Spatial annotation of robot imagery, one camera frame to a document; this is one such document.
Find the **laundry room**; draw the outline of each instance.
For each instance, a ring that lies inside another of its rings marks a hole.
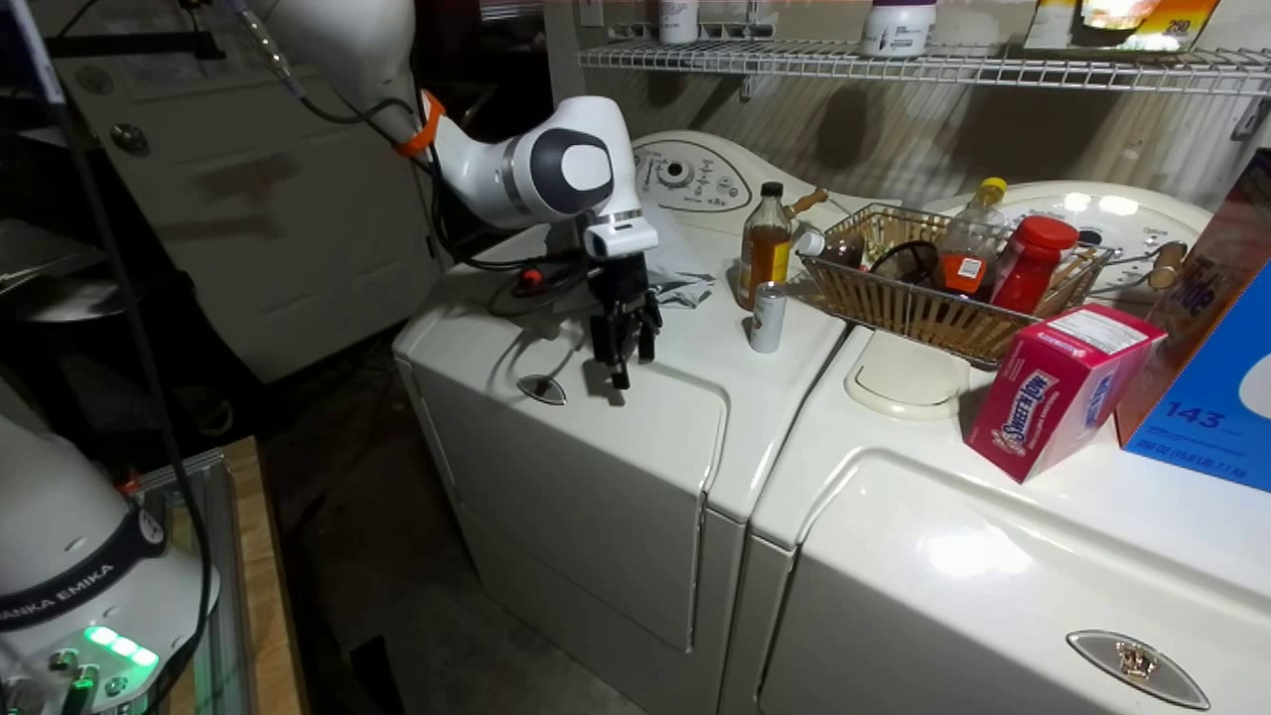
[[[1262,0],[0,0],[0,710],[1271,710],[1266,114]]]

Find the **pink box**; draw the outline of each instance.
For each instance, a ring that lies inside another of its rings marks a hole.
[[[1107,421],[1159,338],[1153,323],[1112,306],[1021,331],[965,440],[1016,479],[1066,461]]]

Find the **blue box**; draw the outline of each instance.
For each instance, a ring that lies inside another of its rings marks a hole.
[[[1123,448],[1271,493],[1271,261],[1209,331]]]

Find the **white washing machine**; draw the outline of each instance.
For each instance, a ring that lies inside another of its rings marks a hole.
[[[1123,241],[1204,225],[1153,205]],[[1271,493],[1120,453],[1112,425],[1016,483],[961,440],[984,383],[848,338],[756,507],[723,710],[1271,710]]]
[[[589,395],[584,287],[517,302],[506,275],[454,270],[397,363],[481,583],[650,715],[707,715],[748,515],[844,323],[789,302],[777,355],[756,355],[723,277],[760,181],[789,199],[806,181],[689,130],[640,138],[634,160],[667,245],[650,261],[714,290],[664,306],[625,405]],[[538,225],[486,259],[547,241]]]

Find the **wire shelf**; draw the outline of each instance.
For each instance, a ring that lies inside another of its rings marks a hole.
[[[1186,54],[1009,54],[1001,48],[930,48],[912,60],[854,54],[820,42],[604,42],[579,50],[596,70],[804,75],[877,85],[968,85],[1053,93],[1271,94],[1271,50]]]

